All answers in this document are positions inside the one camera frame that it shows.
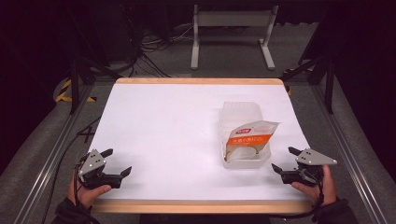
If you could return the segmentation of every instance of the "black sleeve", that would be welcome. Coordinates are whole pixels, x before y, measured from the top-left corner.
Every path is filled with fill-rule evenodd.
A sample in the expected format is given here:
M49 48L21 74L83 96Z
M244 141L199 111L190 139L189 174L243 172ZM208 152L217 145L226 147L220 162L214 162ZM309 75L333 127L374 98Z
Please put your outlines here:
M358 224L358 220L352 209L347 205L347 199L339 200L321 207L313 216L312 220L318 224Z
M52 224L90 224L92 221L91 208L77 207L68 198L58 204L55 215Z

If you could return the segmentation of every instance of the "black cable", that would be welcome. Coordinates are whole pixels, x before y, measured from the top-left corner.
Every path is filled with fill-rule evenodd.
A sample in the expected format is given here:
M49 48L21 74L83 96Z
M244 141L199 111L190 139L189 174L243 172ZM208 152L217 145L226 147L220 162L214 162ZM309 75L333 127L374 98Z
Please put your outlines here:
M153 67L151 64L149 64L146 60L144 60L143 58L140 58L140 60L145 62L151 69L156 71L159 74L159 77L165 77L159 70L157 70L155 67Z
M169 47L171 47L173 44L181 42L181 41L187 39L187 36L191 33L191 31L192 31L192 27L190 27L189 29L187 29L185 31L180 31L181 35L176 35L176 32L173 32L172 33L172 37L170 37L170 41L165 41L165 40L159 41L161 39L156 39L154 41L151 41L151 42L155 42L155 43L152 43L152 44L156 44L157 45L156 48L146 47L147 44L145 44L144 42L140 45L140 48L141 49L148 49L148 51L147 50L144 51L144 52L147 52L147 53L152 53L152 52L154 52L156 50L166 50Z
M78 199L78 193L77 193L78 167L79 167L79 164L77 164L76 167L75 167L74 180L73 180L73 186L74 186L73 189L74 189L76 207L79 207L79 199Z
M110 67L107 67L107 66L106 66L106 68L112 72L121 73L121 72L128 70L132 66L134 66L134 62L127 63L123 67L119 67L119 68L115 68L115 69L111 69ZM90 71L93 72L94 74L96 74L97 76L106 76L107 75L101 71L92 71L92 70L90 70Z
M156 67L158 71L160 71L164 76L170 77L167 74L165 74L165 72L163 72L145 53L143 54L143 56L145 56L145 58L148 59L152 63L152 65L154 65L154 67Z
M152 73L148 72L146 69L142 68L138 63L136 63L136 65L137 65L140 69L142 69L143 71L145 71L147 74L153 75L153 76L155 76L155 77L161 77L161 76L158 76L158 75L155 75L155 74L152 74Z
M66 154L67 150L72 146L72 144L76 141L76 139L83 133L85 132L87 129L89 129L97 120L99 120L102 116L100 116L99 118L95 119L93 122L91 122L89 125L87 125L84 129L80 130L76 136L70 141L70 143L67 145L66 149L64 150L64 153L61 156L61 159L58 161L57 167L56 167L56 171L55 171L55 176L53 177L53 181L52 181L52 186L51 186L51 190L49 192L49 200L47 201L47 205L46 205L46 209L44 211L44 216L43 219L41 221L42 224L45 223L46 219L47 219L47 213L50 209L50 201L52 200L52 196L53 196L53 191L55 190L55 183L56 183L56 179L58 178L58 174L59 174L59 169L61 167L62 164L62 160L64 159L64 155Z
M132 77L132 74L134 73L134 66L132 65L132 69L131 69L131 72L129 73L129 76L128 77Z

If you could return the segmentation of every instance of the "wooden border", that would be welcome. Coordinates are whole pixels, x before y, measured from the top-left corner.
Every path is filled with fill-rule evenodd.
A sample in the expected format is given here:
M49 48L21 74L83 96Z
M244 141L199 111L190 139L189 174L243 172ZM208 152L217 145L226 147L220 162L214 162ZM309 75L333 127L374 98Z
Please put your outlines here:
M283 85L278 78L160 78L125 77L116 84ZM98 199L93 212L158 214L301 214L312 209L310 201L157 201Z
M136 214L301 214L312 209L310 201L154 201L105 200L93 212Z
M122 77L117 84L283 85L279 78Z

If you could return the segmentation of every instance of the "table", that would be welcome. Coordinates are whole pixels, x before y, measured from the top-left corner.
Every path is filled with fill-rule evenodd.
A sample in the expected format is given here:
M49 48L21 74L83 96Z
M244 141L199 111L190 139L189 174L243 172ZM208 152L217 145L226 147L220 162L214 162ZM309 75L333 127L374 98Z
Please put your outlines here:
M262 168L222 166L218 122L225 101L256 102L264 119L281 122ZM297 166L289 146L309 147L280 79L120 78L90 149L114 149L106 174L128 166L132 172L93 208L138 214L307 212L309 199L284 185L271 167Z

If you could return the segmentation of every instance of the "food package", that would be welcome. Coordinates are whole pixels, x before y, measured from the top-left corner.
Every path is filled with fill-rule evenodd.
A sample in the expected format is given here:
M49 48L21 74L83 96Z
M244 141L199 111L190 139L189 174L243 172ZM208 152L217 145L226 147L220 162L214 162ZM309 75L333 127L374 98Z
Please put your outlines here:
M231 131L224 160L249 160L268 144L279 123L257 120Z

